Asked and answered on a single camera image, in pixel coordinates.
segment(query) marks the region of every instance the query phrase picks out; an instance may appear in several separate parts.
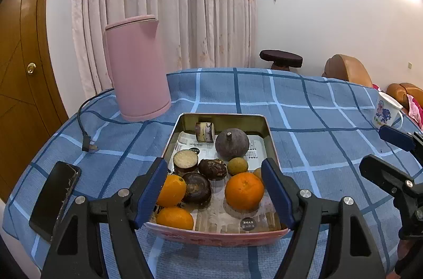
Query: orange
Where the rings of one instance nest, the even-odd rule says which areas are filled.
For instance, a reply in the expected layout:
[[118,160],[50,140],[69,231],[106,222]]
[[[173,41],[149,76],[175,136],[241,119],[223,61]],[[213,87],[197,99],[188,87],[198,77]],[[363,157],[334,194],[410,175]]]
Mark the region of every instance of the orange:
[[263,194],[263,183],[253,173],[234,175],[225,188],[226,202],[236,210],[255,209],[263,198]]
[[182,200],[186,189],[187,184],[180,176],[168,175],[157,198],[157,204],[163,207],[175,206]]
[[157,215],[156,222],[157,224],[186,230],[192,230],[194,227],[194,218],[188,211],[180,207],[165,207]]

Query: pink cloth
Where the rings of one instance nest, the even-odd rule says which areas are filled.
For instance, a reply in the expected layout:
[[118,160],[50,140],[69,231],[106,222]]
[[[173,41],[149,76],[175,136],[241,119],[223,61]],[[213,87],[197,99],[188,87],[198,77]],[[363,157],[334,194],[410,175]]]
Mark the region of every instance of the pink cloth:
[[423,131],[423,110],[420,107],[420,104],[417,102],[416,99],[414,99],[413,96],[407,94],[408,98],[408,104],[410,105],[410,112],[408,113],[408,116],[414,119],[419,126],[420,130]]

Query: smartphone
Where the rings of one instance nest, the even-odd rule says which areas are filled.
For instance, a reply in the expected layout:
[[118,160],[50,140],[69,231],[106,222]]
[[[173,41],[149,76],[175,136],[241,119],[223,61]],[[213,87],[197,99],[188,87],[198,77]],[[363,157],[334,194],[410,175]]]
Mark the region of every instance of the smartphone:
[[49,243],[60,224],[80,175],[79,167],[58,161],[41,189],[31,213],[29,226]]

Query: door knob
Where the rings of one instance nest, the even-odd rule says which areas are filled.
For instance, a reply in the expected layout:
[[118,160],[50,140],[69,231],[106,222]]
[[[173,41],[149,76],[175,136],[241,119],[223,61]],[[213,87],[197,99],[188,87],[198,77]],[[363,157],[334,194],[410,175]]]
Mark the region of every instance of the door knob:
[[35,72],[35,69],[37,69],[37,66],[35,65],[35,63],[29,63],[28,64],[28,66],[27,66],[27,73],[29,74],[29,75],[32,75],[32,74],[34,74],[34,72]]

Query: electrical cord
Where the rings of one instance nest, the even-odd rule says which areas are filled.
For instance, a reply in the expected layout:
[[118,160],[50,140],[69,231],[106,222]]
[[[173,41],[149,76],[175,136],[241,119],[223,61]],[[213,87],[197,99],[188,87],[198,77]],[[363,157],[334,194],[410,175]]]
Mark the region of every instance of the electrical cord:
[[84,126],[82,125],[82,122],[81,122],[81,110],[82,110],[82,108],[88,103],[88,102],[90,102],[91,100],[93,100],[93,99],[95,99],[96,97],[100,97],[100,96],[102,96],[102,95],[104,95],[104,94],[106,94],[106,93],[109,93],[109,92],[111,92],[111,91],[113,91],[114,90],[114,88],[111,88],[111,89],[109,89],[109,90],[105,90],[105,91],[103,91],[103,92],[101,92],[101,93],[99,93],[99,94],[97,94],[97,95],[95,95],[95,96],[93,96],[93,97],[91,97],[91,98],[89,98],[89,99],[87,99],[82,105],[81,105],[81,107],[79,108],[79,110],[78,110],[78,112],[77,112],[77,120],[78,120],[78,124],[79,124],[79,126],[80,126],[80,129],[81,129],[81,132],[82,132],[82,137],[83,137],[83,139],[82,139],[82,151],[86,151],[86,152],[89,152],[90,150],[93,150],[93,151],[95,151],[95,150],[97,150],[97,146],[96,145],[94,145],[94,144],[91,144],[91,136],[90,135],[88,135],[88,133],[85,131],[85,129],[84,129]]

